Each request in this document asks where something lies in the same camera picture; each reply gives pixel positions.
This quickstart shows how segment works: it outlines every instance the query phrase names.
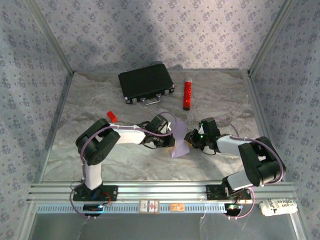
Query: red block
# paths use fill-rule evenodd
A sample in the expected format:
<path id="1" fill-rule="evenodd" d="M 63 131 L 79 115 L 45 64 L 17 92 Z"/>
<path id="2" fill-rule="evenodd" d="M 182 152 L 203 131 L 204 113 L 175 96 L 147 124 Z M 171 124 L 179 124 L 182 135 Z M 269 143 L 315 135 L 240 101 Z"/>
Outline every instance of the red block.
<path id="1" fill-rule="evenodd" d="M 115 123 L 116 121 L 118 121 L 117 117 L 114 115 L 112 111 L 108 111 L 106 115 L 109 117 L 112 123 Z"/>

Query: aluminum rail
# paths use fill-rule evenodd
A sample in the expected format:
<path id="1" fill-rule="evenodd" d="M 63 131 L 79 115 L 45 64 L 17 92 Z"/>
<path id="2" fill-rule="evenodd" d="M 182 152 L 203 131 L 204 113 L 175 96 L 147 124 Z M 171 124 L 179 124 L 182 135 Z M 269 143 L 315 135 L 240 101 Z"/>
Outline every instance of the aluminum rail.
<path id="1" fill-rule="evenodd" d="M 103 184 L 118 186 L 117 202 L 137 203 L 141 199 L 157 199 L 162 203 L 197 203 L 207 201 L 206 185 L 219 185 L 220 183 L 220 181 L 126 181 L 104 182 Z M 39 204 L 69 202 L 70 186 L 71 182 L 32 184 L 27 201 Z M 292 182 L 255 187 L 254 193 L 256 201 L 274 198 L 297 198 Z M 232 200 L 211 200 L 208 202 L 231 203 Z"/>

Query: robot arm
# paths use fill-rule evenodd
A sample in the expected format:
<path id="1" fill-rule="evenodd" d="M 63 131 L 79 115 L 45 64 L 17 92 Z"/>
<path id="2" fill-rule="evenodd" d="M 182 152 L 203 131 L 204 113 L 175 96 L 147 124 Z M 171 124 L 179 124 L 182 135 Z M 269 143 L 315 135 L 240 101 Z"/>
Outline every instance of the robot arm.
<path id="1" fill-rule="evenodd" d="M 102 184 L 101 168 L 102 161 L 107 157 L 112 148 L 117 144 L 147 144 L 154 143 L 155 147 L 172 147 L 175 145 L 175 139 L 172 134 L 167 136 L 157 137 L 143 131 L 135 129 L 145 129 L 151 133 L 163 134 L 167 132 L 168 121 L 162 116 L 157 115 L 151 122 L 144 122 L 140 125 L 133 126 L 117 126 L 109 124 L 106 119 L 101 118 L 89 127 L 78 139 L 75 144 L 78 148 L 79 154 L 87 140 L 99 130 L 106 127 L 113 127 L 106 129 L 98 134 L 101 138 L 99 141 L 94 137 L 86 146 L 83 157 L 85 159 L 85 185 L 92 191 Z"/>
<path id="2" fill-rule="evenodd" d="M 283 162 L 281 161 L 281 169 L 275 156 L 262 146 L 266 145 L 277 154 L 267 137 L 251 141 L 221 134 L 213 117 L 203 119 L 199 123 L 199 130 L 189 132 L 185 140 L 202 151 L 209 148 L 215 153 L 229 153 L 241 157 L 244 170 L 222 179 L 221 190 L 226 197 L 250 186 L 259 187 L 273 182 L 279 179 L 282 169 L 283 172 L 286 170 Z"/>

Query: small card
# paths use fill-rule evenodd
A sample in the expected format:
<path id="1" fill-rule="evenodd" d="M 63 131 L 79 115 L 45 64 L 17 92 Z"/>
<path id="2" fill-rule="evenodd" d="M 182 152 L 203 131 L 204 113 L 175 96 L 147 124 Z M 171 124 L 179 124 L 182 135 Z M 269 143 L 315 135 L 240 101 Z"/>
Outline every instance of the small card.
<path id="1" fill-rule="evenodd" d="M 139 201 L 139 213 L 140 214 L 159 214 L 160 213 L 159 200 L 154 199 L 142 199 Z"/>
<path id="2" fill-rule="evenodd" d="M 183 212 L 185 210 L 184 203 L 171 203 L 170 204 L 170 211 L 171 212 Z"/>

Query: purple fabric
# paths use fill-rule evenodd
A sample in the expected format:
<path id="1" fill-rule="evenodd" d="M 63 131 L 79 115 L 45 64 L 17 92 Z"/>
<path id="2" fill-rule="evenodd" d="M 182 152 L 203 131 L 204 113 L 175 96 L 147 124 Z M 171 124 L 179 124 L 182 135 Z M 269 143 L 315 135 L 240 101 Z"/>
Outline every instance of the purple fabric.
<path id="1" fill-rule="evenodd" d="M 190 152 L 189 144 L 185 141 L 185 136 L 188 133 L 187 125 L 184 121 L 176 118 L 176 126 L 173 130 L 173 137 L 175 139 L 175 145 L 171 151 L 171 157 L 178 158 L 186 155 Z"/>

